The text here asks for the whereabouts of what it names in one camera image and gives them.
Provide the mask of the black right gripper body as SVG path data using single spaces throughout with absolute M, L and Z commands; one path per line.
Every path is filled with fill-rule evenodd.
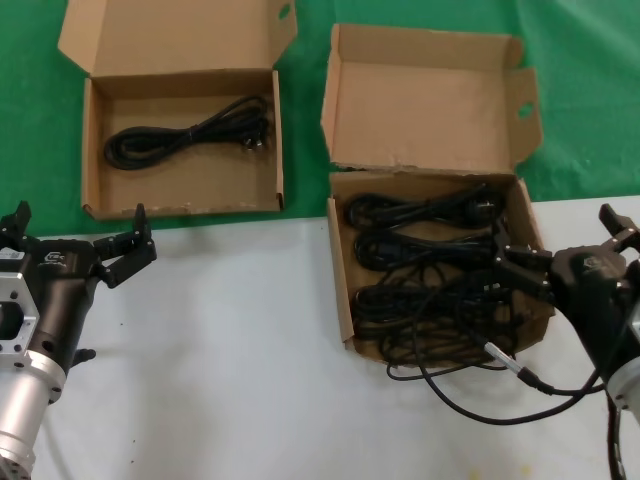
M 603 382 L 639 356 L 628 318 L 639 300 L 625 258 L 602 246 L 556 252 L 549 271 L 554 305 L 571 323 Z

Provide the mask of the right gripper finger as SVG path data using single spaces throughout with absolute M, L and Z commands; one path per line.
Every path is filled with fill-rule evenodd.
M 502 219 L 492 225 L 495 278 L 509 288 L 541 301 L 553 301 L 548 280 L 553 253 L 514 246 Z
M 599 220 L 610 234 L 610 238 L 599 246 L 602 259 L 621 257 L 627 249 L 639 252 L 639 228 L 627 216 L 619 215 L 609 203 L 600 207 Z

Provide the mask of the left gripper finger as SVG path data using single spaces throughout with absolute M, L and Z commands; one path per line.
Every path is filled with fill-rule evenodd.
M 157 251 L 144 205 L 137 205 L 129 232 L 98 239 L 93 248 L 99 258 L 97 276 L 110 289 L 154 262 Z
M 17 252 L 28 252 L 35 242 L 26 234 L 31 220 L 31 208 L 27 201 L 21 201 L 16 210 L 1 218 L 1 248 L 9 248 Z

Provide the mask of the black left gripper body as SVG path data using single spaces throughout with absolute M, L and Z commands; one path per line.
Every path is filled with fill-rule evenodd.
M 22 248 L 35 265 L 39 314 L 29 349 L 68 371 L 94 301 L 100 258 L 85 240 L 26 237 Z

